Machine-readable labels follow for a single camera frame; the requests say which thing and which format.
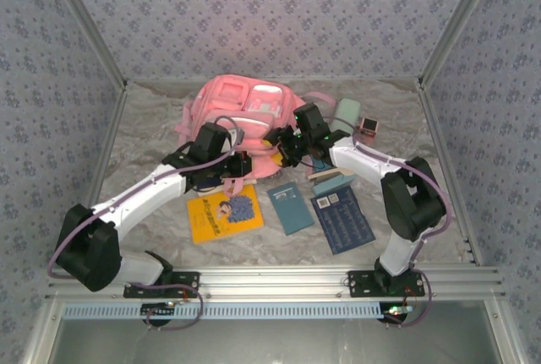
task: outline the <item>pink backpack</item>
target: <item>pink backpack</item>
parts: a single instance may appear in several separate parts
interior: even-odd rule
[[[335,105],[328,95],[310,92],[306,96],[321,99]],[[304,101],[282,84],[269,83],[240,75],[219,75],[201,89],[193,101],[183,108],[183,120],[175,130],[180,133],[178,145],[194,140],[205,122],[225,115],[232,118],[244,131],[243,142],[238,146],[252,157],[252,172],[243,179],[227,179],[224,191],[236,194],[243,188],[244,179],[263,178],[276,174],[280,166],[272,160],[278,150],[265,145],[263,137],[273,128],[287,124],[295,126],[293,110]],[[232,130],[228,120],[218,122]]]

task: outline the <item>yellow book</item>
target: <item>yellow book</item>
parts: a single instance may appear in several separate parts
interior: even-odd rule
[[[194,243],[219,239],[263,225],[253,185],[245,186],[232,197],[225,193],[213,193],[190,199],[188,216]]]

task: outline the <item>floral wallpaper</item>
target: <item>floral wallpaper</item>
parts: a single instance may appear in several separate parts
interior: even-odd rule
[[[541,362],[541,0],[481,0],[429,88],[486,264]]]
[[[63,0],[0,0],[0,362],[20,360],[117,94]]]
[[[124,77],[417,76],[458,0],[84,0]]]

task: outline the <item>blue notebook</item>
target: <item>blue notebook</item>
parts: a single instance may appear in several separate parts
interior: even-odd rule
[[[375,240],[350,186],[311,201],[333,254],[344,253]]]
[[[298,191],[295,182],[270,189],[267,193],[286,235],[291,235],[314,224],[314,218],[304,203],[303,196]]]

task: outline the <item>backpack strap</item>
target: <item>backpack strap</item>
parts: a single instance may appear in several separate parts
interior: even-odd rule
[[[318,91],[310,91],[301,96],[301,98],[304,100],[305,98],[315,98],[316,100],[323,101],[331,106],[331,108],[334,108],[336,106],[336,100],[332,98],[330,95],[323,94],[322,92]]]
[[[182,121],[175,126],[175,131],[180,133],[178,135],[178,146],[182,146],[186,143],[186,141],[189,138],[189,135],[191,134],[189,123],[191,121],[191,111],[192,111],[192,104],[193,101],[186,101],[183,107],[183,119]]]
[[[232,197],[243,190],[244,178],[226,178],[223,180],[223,192]]]

